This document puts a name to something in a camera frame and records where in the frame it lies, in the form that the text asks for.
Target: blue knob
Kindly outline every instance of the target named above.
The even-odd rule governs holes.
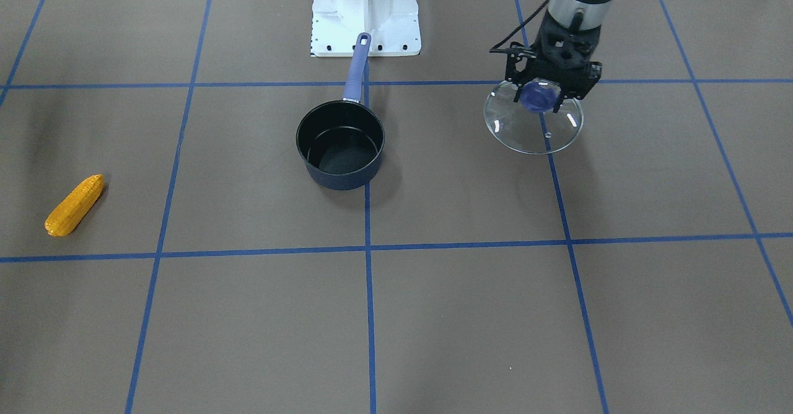
[[[526,83],[524,91],[520,93],[520,103],[529,112],[547,112],[556,105],[560,94],[561,89],[556,84],[533,79]]]

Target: yellow corn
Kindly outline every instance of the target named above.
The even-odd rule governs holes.
[[[69,193],[45,221],[45,228],[50,236],[65,236],[74,231],[88,210],[99,199],[105,177],[102,174],[92,175],[83,180],[77,188]]]

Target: blue tape line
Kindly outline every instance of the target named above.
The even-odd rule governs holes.
[[[572,245],[620,245],[620,244],[652,244],[657,242],[713,242],[723,240],[755,239],[754,234],[694,234],[693,236],[647,236],[634,238],[594,238],[570,239]],[[793,232],[761,233],[763,239],[790,239]],[[399,250],[454,250],[464,248],[508,248],[508,247],[552,247],[567,245],[564,239],[503,241],[503,242],[448,242],[448,244],[382,244],[370,245],[371,251]],[[25,262],[66,262],[66,261],[103,261],[113,259],[152,259],[161,258],[211,258],[223,256],[267,256],[274,254],[313,254],[313,253],[346,253],[366,251],[366,245],[345,245],[344,247],[296,247],[296,248],[260,248],[249,250],[196,250],[196,251],[164,251],[156,253],[105,253],[105,254],[71,254],[63,256],[11,256],[0,258],[0,263]]]
[[[691,84],[690,79],[602,79],[598,84]]]
[[[660,7],[664,11],[664,16],[666,17],[666,22],[669,26],[669,29],[672,31],[672,35],[675,38],[675,42],[677,43],[677,48],[678,50],[680,50],[680,56],[682,56],[683,58],[683,63],[686,64],[688,75],[691,77],[692,84],[694,84],[694,90],[696,90],[697,98],[699,98],[699,103],[702,105],[702,109],[705,112],[705,118],[708,120],[708,125],[711,127],[711,133],[713,134],[713,138],[716,140],[716,146],[719,148],[719,153],[722,154],[722,160],[724,161],[724,165],[726,166],[727,171],[730,174],[730,179],[733,182],[733,186],[737,193],[738,199],[741,200],[741,206],[744,209],[746,219],[748,220],[748,224],[751,227],[751,233],[753,233],[754,239],[757,242],[757,247],[761,251],[763,261],[765,262],[765,267],[768,269],[768,274],[771,275],[771,281],[773,282],[774,288],[776,289],[776,293],[779,296],[779,301],[781,301],[782,307],[784,308],[785,313],[787,314],[787,321],[790,323],[791,327],[793,327],[793,312],[791,312],[790,304],[788,304],[787,298],[785,297],[785,293],[782,290],[782,286],[779,285],[779,279],[776,276],[776,270],[774,270],[774,265],[771,264],[771,259],[768,258],[768,254],[765,251],[765,245],[763,245],[762,236],[760,236],[760,233],[757,231],[757,225],[755,224],[754,219],[751,216],[750,209],[748,209],[746,199],[744,199],[743,191],[741,191],[741,185],[739,185],[737,177],[735,176],[735,172],[733,171],[733,167],[730,164],[730,158],[727,157],[727,153],[724,149],[724,145],[722,144],[722,138],[719,137],[719,132],[716,130],[716,124],[714,124],[713,118],[711,117],[711,111],[708,109],[708,104],[705,102],[705,97],[703,97],[702,91],[699,89],[698,80],[694,75],[694,70],[691,68],[691,63],[688,61],[688,56],[686,56],[685,49],[683,49],[683,44],[680,41],[680,36],[677,34],[675,25],[672,23],[672,17],[671,15],[669,15],[669,10],[666,7],[666,3],[664,2],[664,0],[658,0],[658,1],[660,2]]]
[[[198,35],[198,44],[196,44],[195,60],[193,60],[193,72],[190,75],[190,87],[187,89],[187,99],[185,102],[185,111],[182,114],[182,125],[179,128],[179,138],[176,143],[176,152],[173,155],[173,167],[170,172],[170,183],[168,185],[168,194],[165,200],[165,208],[162,211],[162,225],[160,227],[159,239],[157,241],[157,251],[154,260],[154,266],[151,270],[151,281],[149,282],[149,290],[146,298],[146,307],[144,309],[144,317],[141,322],[141,336],[138,338],[138,347],[135,354],[135,363],[133,365],[133,375],[131,375],[129,383],[129,392],[127,394],[127,405],[125,408],[126,414],[131,414],[133,411],[133,403],[135,402],[135,391],[137,388],[138,374],[141,371],[142,354],[144,354],[144,344],[146,343],[146,332],[148,329],[148,322],[151,316],[151,305],[154,300],[154,292],[157,285],[157,275],[159,272],[159,262],[162,254],[162,247],[165,244],[165,234],[168,227],[168,217],[170,216],[170,204],[173,200],[173,189],[176,186],[176,177],[179,170],[179,157],[182,151],[182,142],[185,138],[185,129],[187,127],[187,119],[190,116],[190,105],[193,101],[193,90],[195,90],[196,77],[198,77],[198,66],[201,61],[201,50],[204,45],[204,35],[206,34],[206,26],[209,21],[209,10],[212,7],[212,0],[206,0],[204,5],[204,17],[201,21],[201,32]]]
[[[154,253],[108,253],[108,254],[66,254],[52,256],[14,256],[0,258],[0,264],[23,262],[70,262],[70,261],[108,261],[116,259],[153,259]]]
[[[756,78],[756,79],[701,79],[696,80],[699,83],[710,84],[773,84],[773,83],[793,83],[793,78]]]
[[[313,253],[345,253],[349,251],[365,251],[365,247],[308,247],[308,248],[261,248],[251,250],[207,250],[207,251],[164,251],[162,258],[217,258],[224,256],[269,256],[273,254],[313,254]]]
[[[793,233],[761,233],[760,237],[763,239],[785,239],[793,238]]]
[[[146,333],[148,331],[148,321],[151,316],[151,304],[154,301],[154,289],[157,285],[157,275],[159,274],[159,257],[155,258],[151,267],[151,278],[149,289],[146,293],[146,306],[144,308],[144,318],[141,322],[141,334],[138,336],[138,346],[135,351],[135,363],[133,363],[133,375],[130,377],[129,392],[127,393],[127,404],[124,413],[133,413],[133,403],[135,402],[135,389],[138,384],[138,376],[141,373],[141,361],[144,357],[144,345],[146,344]]]
[[[344,81],[196,82],[196,87],[315,87],[344,86]]]
[[[524,17],[521,13],[520,0],[515,0],[515,8],[518,11],[518,19],[523,22]],[[528,45],[528,38],[524,28],[524,43]],[[543,114],[540,114],[540,124],[543,132],[547,132],[546,122]],[[545,140],[546,149],[550,151],[550,141]],[[606,398],[606,389],[603,386],[603,377],[600,373],[600,362],[597,358],[597,349],[595,348],[595,338],[592,335],[592,327],[589,324],[589,310],[587,310],[586,298],[584,298],[584,287],[581,284],[581,276],[578,274],[578,263],[576,253],[572,246],[572,238],[570,236],[570,228],[567,224],[567,213],[564,210],[564,199],[561,196],[561,187],[559,186],[559,177],[556,171],[556,164],[553,160],[553,154],[548,154],[548,166],[550,168],[551,177],[553,179],[553,189],[556,193],[556,200],[559,207],[559,216],[561,217],[561,225],[564,230],[564,244],[567,245],[567,255],[570,259],[570,267],[572,269],[572,276],[576,282],[576,292],[578,295],[578,305],[581,307],[581,318],[584,321],[584,330],[587,335],[587,344],[589,344],[589,356],[592,360],[592,370],[595,373],[595,381],[597,381],[598,394],[600,395],[600,406],[603,409],[603,414],[608,414],[608,402]]]
[[[785,84],[793,79],[697,79],[698,83],[708,84]],[[495,86],[501,81],[461,80],[461,81],[369,81],[370,86]],[[602,79],[598,84],[691,84],[690,79]],[[294,81],[294,82],[152,82],[121,84],[11,84],[3,90],[48,90],[48,89],[186,89],[187,87],[330,87],[344,86],[343,81]]]
[[[372,86],[495,86],[501,81],[462,80],[462,81],[371,81]]]
[[[507,242],[449,242],[448,244],[388,244],[372,245],[372,251],[453,250],[458,248],[549,247],[564,245],[564,240],[527,240]]]
[[[363,64],[363,103],[369,106],[369,59]],[[364,186],[363,240],[366,251],[366,326],[369,332],[369,414],[377,413],[377,372],[374,353],[374,284],[372,278],[372,210],[371,185]]]
[[[17,58],[14,59],[14,64],[11,66],[11,72],[8,74],[6,86],[3,88],[2,92],[0,92],[0,106],[2,106],[2,104],[6,101],[9,86],[11,86],[11,83],[14,82],[14,76],[17,74],[19,63],[22,61],[22,56],[25,54],[25,48],[28,47],[30,36],[33,34],[33,28],[36,27],[36,22],[39,20],[39,15],[42,13],[42,8],[45,5],[45,1],[47,0],[39,0],[39,4],[36,5],[36,11],[33,13],[33,18],[30,21],[30,25],[28,25],[28,30],[25,32],[25,38],[22,39],[22,44],[19,46]]]
[[[129,84],[19,84],[19,86],[9,86],[9,89],[17,90],[37,90],[37,89],[178,89],[178,87],[190,87],[190,83],[179,82],[151,82],[151,83],[129,83]]]
[[[371,187],[364,190],[364,229],[366,242],[366,315],[369,330],[369,414],[377,413],[377,368],[374,353],[374,284],[372,276],[372,225],[371,225]]]
[[[514,0],[515,6],[518,9],[518,24],[524,23],[524,12],[521,10],[520,0]],[[526,27],[520,29],[521,34],[524,36],[524,46],[529,45],[529,38],[526,36]]]
[[[635,238],[573,239],[573,245],[651,244],[651,242],[697,242],[754,239],[754,234],[701,234],[701,236],[648,236]]]

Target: pot handle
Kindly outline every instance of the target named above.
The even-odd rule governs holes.
[[[369,33],[360,33],[357,36],[355,50],[352,52],[352,61],[349,64],[348,80],[344,84],[343,100],[361,102],[361,85],[363,83],[363,68],[369,56],[369,45],[372,36]]]

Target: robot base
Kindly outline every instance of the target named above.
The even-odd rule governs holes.
[[[421,51],[416,0],[314,0],[312,56],[352,56],[359,33],[372,35],[369,56]]]

